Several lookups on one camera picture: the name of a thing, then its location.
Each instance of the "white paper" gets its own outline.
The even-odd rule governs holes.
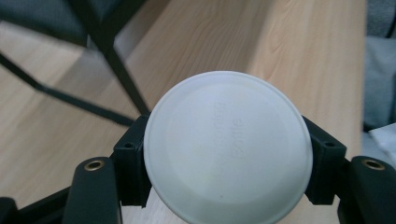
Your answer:
[[[379,148],[396,164],[396,123],[370,131]]]

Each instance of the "chair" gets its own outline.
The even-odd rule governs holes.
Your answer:
[[[145,0],[0,0],[0,21],[102,52],[121,86],[142,114],[143,97],[114,49],[115,36]],[[34,89],[106,119],[129,126],[133,120],[37,82],[0,52],[0,64]]]

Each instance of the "white plastic disc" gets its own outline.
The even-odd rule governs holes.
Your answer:
[[[312,147],[290,100],[267,82],[217,71],[165,94],[144,158],[163,202],[189,223],[274,223],[309,182]]]

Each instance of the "light wood surface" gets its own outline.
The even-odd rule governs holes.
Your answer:
[[[361,147],[365,3],[359,0],[149,0],[117,40],[152,108],[179,81],[234,70],[269,81],[348,147]],[[102,56],[0,23],[0,50],[39,80],[136,117]],[[0,66],[0,195],[19,207],[70,185],[75,167],[110,155],[126,131],[32,91]],[[152,191],[125,223],[184,223]],[[305,196],[280,223],[338,223]]]

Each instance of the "black plastic mount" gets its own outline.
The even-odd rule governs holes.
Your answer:
[[[143,158],[149,115],[134,122],[114,146],[109,158],[84,161],[72,187],[18,210],[0,198],[0,224],[121,223],[122,205],[146,206],[151,183]],[[305,195],[312,204],[332,204],[340,198],[341,224],[396,223],[396,172],[368,157],[345,159],[347,148],[304,118],[313,147],[313,169]]]
[[[332,204],[335,196],[335,173],[343,164],[347,147],[311,120],[303,118],[311,136],[314,157],[305,195],[312,204]]]
[[[122,205],[146,206],[151,182],[143,158],[143,139],[149,115],[140,116],[114,146],[117,186]]]

